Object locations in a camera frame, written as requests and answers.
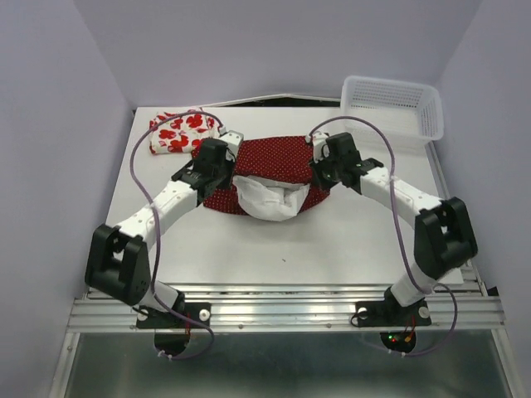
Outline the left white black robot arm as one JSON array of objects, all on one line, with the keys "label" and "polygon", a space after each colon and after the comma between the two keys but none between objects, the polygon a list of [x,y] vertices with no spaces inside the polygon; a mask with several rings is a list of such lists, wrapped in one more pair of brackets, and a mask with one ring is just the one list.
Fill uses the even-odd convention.
[{"label": "left white black robot arm", "polygon": [[179,325],[185,316],[184,293],[157,279],[158,265],[149,263],[149,251],[155,248],[155,260],[160,261],[162,235],[217,189],[230,186],[243,141],[234,131],[205,139],[197,155],[147,205],[115,226],[98,226],[85,283],[130,307],[155,310],[165,326]]}]

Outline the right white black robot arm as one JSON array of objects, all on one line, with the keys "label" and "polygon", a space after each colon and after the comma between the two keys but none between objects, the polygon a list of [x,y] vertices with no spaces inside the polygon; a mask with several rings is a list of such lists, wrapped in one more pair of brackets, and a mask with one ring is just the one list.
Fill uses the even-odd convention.
[{"label": "right white black robot arm", "polygon": [[381,301],[357,302],[351,323],[357,328],[402,326],[411,320],[428,325],[421,313],[426,296],[453,269],[478,253],[470,216],[457,198],[441,199],[395,177],[374,158],[362,158],[349,133],[328,136],[311,133],[309,163],[313,183],[329,190],[338,184],[389,209],[393,224],[405,221],[414,232],[413,262],[406,273],[384,293]]}]

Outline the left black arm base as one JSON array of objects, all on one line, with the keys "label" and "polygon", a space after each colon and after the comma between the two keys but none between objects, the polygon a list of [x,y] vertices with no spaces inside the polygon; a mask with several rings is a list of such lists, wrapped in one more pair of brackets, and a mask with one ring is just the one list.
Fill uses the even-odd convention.
[{"label": "left black arm base", "polygon": [[214,334],[210,326],[212,305],[209,302],[185,303],[182,313],[171,313],[137,306],[135,327],[154,332],[153,348],[158,357],[171,362],[197,358],[213,345]]}]

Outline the aluminium rail frame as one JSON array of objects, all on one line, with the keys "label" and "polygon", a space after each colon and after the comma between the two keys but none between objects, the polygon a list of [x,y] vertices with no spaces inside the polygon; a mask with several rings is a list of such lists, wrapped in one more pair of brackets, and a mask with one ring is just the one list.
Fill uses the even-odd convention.
[{"label": "aluminium rail frame", "polygon": [[[412,245],[413,230],[401,221],[403,239]],[[400,250],[402,263],[413,261],[410,248]],[[517,397],[512,387],[504,310],[488,295],[476,269],[466,264],[446,278],[451,292],[437,290],[427,302],[432,325],[418,328],[420,347],[435,341],[437,332],[451,332],[443,348],[406,360],[375,347],[346,352],[349,364],[360,363],[368,374],[353,384],[357,396],[372,394],[386,371],[404,371],[382,385],[385,395]],[[232,333],[347,333],[358,301],[379,300],[385,284],[185,284],[189,302],[212,305],[212,329],[217,337]]]}]

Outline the white plastic basket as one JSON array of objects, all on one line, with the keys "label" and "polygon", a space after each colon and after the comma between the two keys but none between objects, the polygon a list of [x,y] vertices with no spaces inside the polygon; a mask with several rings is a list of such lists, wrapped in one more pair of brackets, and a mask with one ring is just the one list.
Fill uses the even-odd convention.
[{"label": "white plastic basket", "polygon": [[340,109],[402,146],[424,146],[444,136],[441,97],[430,85],[351,75],[343,82]]}]

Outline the white table board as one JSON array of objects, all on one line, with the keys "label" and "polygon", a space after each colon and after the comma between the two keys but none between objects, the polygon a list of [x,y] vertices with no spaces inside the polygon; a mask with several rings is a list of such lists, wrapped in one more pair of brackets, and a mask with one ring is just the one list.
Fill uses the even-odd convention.
[{"label": "white table board", "polygon": [[[336,108],[205,107],[245,139],[307,134],[339,115]],[[106,219],[132,216],[147,202],[129,174],[129,156],[149,121],[179,108],[136,109]],[[435,196],[440,183],[426,148],[392,144],[396,176]],[[151,195],[189,159],[187,153],[153,155],[143,142],[135,171]],[[405,273],[392,213],[343,186],[324,202],[283,222],[234,216],[200,206],[177,221],[162,238],[158,278],[185,284],[385,284]]]}]

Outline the dark red dotted skirt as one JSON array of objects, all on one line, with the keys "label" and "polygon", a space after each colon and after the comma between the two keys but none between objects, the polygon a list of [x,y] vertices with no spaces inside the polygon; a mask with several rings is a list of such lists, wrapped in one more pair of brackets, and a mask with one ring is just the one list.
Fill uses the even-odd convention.
[{"label": "dark red dotted skirt", "polygon": [[329,197],[312,183],[313,149],[302,136],[252,139],[242,143],[227,189],[203,205],[226,214],[262,221],[287,221]]}]

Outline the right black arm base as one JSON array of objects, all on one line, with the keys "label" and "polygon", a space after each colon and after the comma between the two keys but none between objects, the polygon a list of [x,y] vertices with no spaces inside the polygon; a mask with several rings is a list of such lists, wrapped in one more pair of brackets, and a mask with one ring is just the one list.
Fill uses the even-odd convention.
[{"label": "right black arm base", "polygon": [[432,325],[425,300],[407,308],[385,301],[356,302],[349,321],[355,328],[381,328],[383,346],[403,355],[413,352],[417,344],[417,328]]}]

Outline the white red poppy skirt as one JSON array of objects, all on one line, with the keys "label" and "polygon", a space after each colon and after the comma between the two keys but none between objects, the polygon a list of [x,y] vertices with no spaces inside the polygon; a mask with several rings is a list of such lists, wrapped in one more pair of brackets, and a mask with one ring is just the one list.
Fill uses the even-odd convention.
[{"label": "white red poppy skirt", "polygon": [[153,155],[191,153],[205,138],[219,136],[219,123],[202,109],[187,109],[184,117],[173,118],[175,113],[163,111],[149,121],[149,128],[158,127],[149,135],[149,150]]}]

